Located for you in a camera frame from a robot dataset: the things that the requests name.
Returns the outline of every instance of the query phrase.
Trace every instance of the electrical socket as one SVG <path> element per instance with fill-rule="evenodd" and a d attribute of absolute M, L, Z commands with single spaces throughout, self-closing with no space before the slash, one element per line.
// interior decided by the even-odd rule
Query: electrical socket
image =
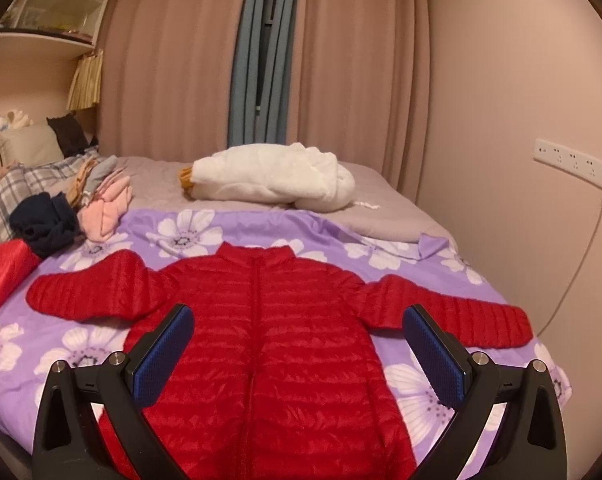
<path fill-rule="evenodd" d="M 534 160 L 571 173 L 602 189 L 602 160 L 549 140 L 536 139 Z"/>

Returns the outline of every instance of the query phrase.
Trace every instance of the plaid fabric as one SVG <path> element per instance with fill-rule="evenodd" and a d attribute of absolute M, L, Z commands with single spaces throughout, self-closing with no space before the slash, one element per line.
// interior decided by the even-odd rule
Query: plaid fabric
<path fill-rule="evenodd" d="M 91 155 L 98 155 L 96 148 L 87 149 L 84 155 L 70 156 L 37 168 L 26 168 L 21 164 L 11 168 L 0 180 L 0 243 L 14 237 L 10 215 L 23 199 L 43 192 L 60 180 L 72 178 Z"/>

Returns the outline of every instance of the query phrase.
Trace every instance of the rolled white blanket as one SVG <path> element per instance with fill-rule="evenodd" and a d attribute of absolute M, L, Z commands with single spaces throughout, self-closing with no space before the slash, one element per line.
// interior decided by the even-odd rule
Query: rolled white blanket
<path fill-rule="evenodd" d="M 192 198 L 294 203 L 297 208 L 331 212 L 352 202 L 354 177 L 333 153 L 300 143 L 246 144 L 196 160 Z"/>

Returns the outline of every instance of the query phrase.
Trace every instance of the power cord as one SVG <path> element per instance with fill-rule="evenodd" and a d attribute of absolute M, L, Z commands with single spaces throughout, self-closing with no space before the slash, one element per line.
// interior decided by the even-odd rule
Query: power cord
<path fill-rule="evenodd" d="M 596 237 L 596 233 L 598 232 L 598 227 L 601 224 L 601 219 L 602 219 L 602 200 L 601 200 L 601 209 L 598 212 L 598 218 L 596 219 L 596 224 L 594 225 L 594 230 L 592 231 L 592 236 L 590 237 L 590 241 L 588 242 L 588 246 L 585 248 L 585 252 L 583 253 L 583 257 L 581 258 L 580 262 L 578 263 L 577 270 L 574 272 L 574 275 L 572 276 L 572 279 L 568 283 L 568 286 L 565 289 L 565 292 L 561 296 L 561 299 L 559 300 L 559 304 L 554 309 L 554 312 L 552 312 L 552 315 L 550 316 L 550 319 L 547 321 L 547 323 L 545 323 L 545 326 L 542 329 L 539 330 L 539 333 L 538 333 L 539 336 L 543 335 L 543 332 L 545 332 L 545 329 L 548 328 L 548 326 L 550 325 L 550 323 L 554 320 L 554 318 L 556 317 L 556 315 L 559 313 L 559 310 L 563 306 L 563 302 L 565 301 L 565 298 L 567 298 L 567 295 L 569 294 L 570 290 L 572 289 L 572 285 L 574 285 L 574 282 L 577 280 L 577 277 L 578 277 L 578 274 L 580 273 L 581 267 L 583 267 L 583 264 L 585 263 L 585 260 L 588 257 L 588 254 L 590 253 L 590 249 L 592 248 L 592 244 L 594 243 L 594 238 Z"/>

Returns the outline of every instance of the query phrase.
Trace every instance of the metal bolt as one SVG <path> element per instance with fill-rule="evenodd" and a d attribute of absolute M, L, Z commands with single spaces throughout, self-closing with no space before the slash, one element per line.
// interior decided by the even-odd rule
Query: metal bolt
<path fill-rule="evenodd" d="M 472 359 L 476 364 L 481 366 L 486 365 L 490 362 L 490 358 L 484 352 L 474 352 L 472 354 Z"/>
<path fill-rule="evenodd" d="M 110 364 L 114 366 L 121 364 L 125 360 L 126 355 L 123 352 L 114 352 L 113 354 L 110 354 L 110 357 L 108 358 Z"/>
<path fill-rule="evenodd" d="M 56 361 L 54 363 L 52 363 L 52 368 L 51 370 L 57 374 L 59 372 L 62 372 L 65 369 L 65 362 L 64 361 Z"/>
<path fill-rule="evenodd" d="M 547 366 L 545 365 L 545 363 L 539 359 L 535 359 L 534 361 L 532 361 L 532 367 L 534 368 L 534 370 L 541 373 L 547 370 Z"/>

